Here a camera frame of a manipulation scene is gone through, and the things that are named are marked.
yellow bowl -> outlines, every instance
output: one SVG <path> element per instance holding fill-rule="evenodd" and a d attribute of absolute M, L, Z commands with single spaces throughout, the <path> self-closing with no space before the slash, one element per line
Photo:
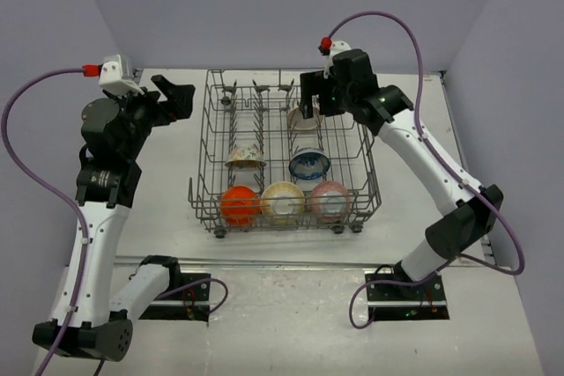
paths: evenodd
<path fill-rule="evenodd" d="M 263 214 L 277 225 L 291 225 L 303 215 L 306 196 L 292 182 L 275 182 L 261 195 Z"/>

wall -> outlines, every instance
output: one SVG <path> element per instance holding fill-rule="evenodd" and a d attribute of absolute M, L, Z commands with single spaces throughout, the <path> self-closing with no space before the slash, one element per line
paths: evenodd
<path fill-rule="evenodd" d="M 0 0 L 1 106 L 28 79 L 48 70 L 99 63 L 116 51 L 93 0 Z M 9 122 L 14 148 L 40 175 L 74 195 L 80 111 L 100 97 L 94 79 L 59 77 L 29 91 Z M 29 181 L 0 148 L 0 369 L 29 374 L 34 323 L 45 321 L 75 218 L 68 206 Z"/>
<path fill-rule="evenodd" d="M 444 70 L 487 0 L 96 0 L 139 67 L 318 67 L 320 39 L 366 9 L 396 13 L 417 34 L 428 70 Z M 339 32 L 380 71 L 413 71 L 409 39 L 384 18 Z"/>
<path fill-rule="evenodd" d="M 521 237 L 517 283 L 547 376 L 564 369 L 562 22 L 562 0 L 490 0 L 446 78 L 469 167 L 504 190 Z M 515 265 L 496 229 L 495 253 Z"/>

dish rack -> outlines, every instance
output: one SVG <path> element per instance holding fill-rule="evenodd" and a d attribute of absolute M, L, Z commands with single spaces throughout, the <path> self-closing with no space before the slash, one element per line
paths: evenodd
<path fill-rule="evenodd" d="M 229 232 L 327 228 L 342 233 L 362 231 L 382 204 L 372 148 L 375 139 L 349 114 L 323 117 L 314 130 L 290 128 L 288 112 L 300 103 L 298 71 L 209 70 L 206 76 L 198 176 L 189 179 L 188 198 L 196 217 L 208 232 L 224 238 Z M 264 167 L 238 171 L 225 166 L 236 145 L 254 144 L 263 152 Z M 288 165 L 300 147 L 322 149 L 330 169 L 313 181 L 293 177 Z M 277 181 L 298 185 L 306 198 L 322 181 L 337 181 L 349 192 L 351 208 L 336 223 L 323 222 L 306 211 L 292 221 L 280 222 L 262 214 L 246 226 L 230 225 L 221 216 L 221 195 L 244 185 L 260 197 Z M 288 201 L 299 198 L 288 198 Z"/>

